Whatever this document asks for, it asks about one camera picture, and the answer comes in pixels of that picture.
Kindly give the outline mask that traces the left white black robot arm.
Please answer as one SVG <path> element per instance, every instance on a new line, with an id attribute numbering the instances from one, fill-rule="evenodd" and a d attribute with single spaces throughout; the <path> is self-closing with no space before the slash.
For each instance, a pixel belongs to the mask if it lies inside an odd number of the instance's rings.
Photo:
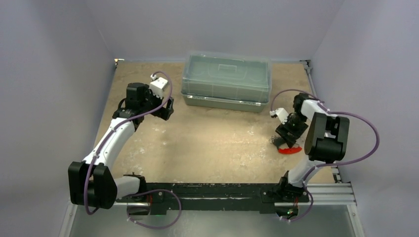
<path id="1" fill-rule="evenodd" d="M 111 174 L 125 143 L 137 131 L 146 115 L 168 120 L 173 114 L 174 99 L 165 97 L 171 83 L 157 78 L 149 84 L 134 82 L 126 87 L 126 96 L 112 115 L 107 131 L 96 147 L 82 160 L 69 165 L 70 201 L 86 209 L 109 209 L 117 199 L 129 196 L 135 202 L 147 197 L 145 178 L 128 174 L 115 179 Z"/>

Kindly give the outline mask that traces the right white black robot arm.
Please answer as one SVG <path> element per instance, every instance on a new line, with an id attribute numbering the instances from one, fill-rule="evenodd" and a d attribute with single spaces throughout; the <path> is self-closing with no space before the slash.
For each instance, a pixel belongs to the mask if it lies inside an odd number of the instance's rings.
<path id="1" fill-rule="evenodd" d="M 307 93 L 294 97 L 293 109 L 292 113 L 284 108 L 270 110 L 270 116 L 280 121 L 274 143 L 292 148 L 306 134 L 305 156 L 272 190 L 284 201 L 303 195 L 307 182 L 321 168 L 344 158 L 350 125 L 349 119 L 330 114 L 319 99 Z"/>

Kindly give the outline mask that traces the red handled metal key tool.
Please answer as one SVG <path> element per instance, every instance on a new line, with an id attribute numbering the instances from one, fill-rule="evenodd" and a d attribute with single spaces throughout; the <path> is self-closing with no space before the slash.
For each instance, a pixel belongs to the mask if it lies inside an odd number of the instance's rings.
<path id="1" fill-rule="evenodd" d="M 277 148 L 277 151 L 283 155 L 292 155 L 302 151 L 302 147 L 300 145 L 281 148 L 282 145 L 286 144 L 285 140 L 281 137 L 274 137 L 271 139 L 271 142 Z"/>

